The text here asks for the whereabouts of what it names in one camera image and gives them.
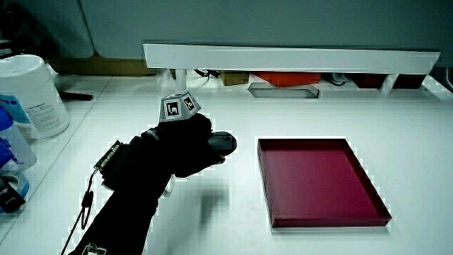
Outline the person's right hand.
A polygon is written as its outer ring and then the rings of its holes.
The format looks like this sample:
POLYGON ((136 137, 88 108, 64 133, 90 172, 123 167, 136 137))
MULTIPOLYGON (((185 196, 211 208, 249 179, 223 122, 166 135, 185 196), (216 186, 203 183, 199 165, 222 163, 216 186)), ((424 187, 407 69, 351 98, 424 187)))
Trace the person's right hand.
POLYGON ((210 147, 212 123, 199 110, 199 104, 187 91, 173 92, 161 100, 155 132, 162 143, 164 161, 178 178, 225 161, 224 155, 210 147))

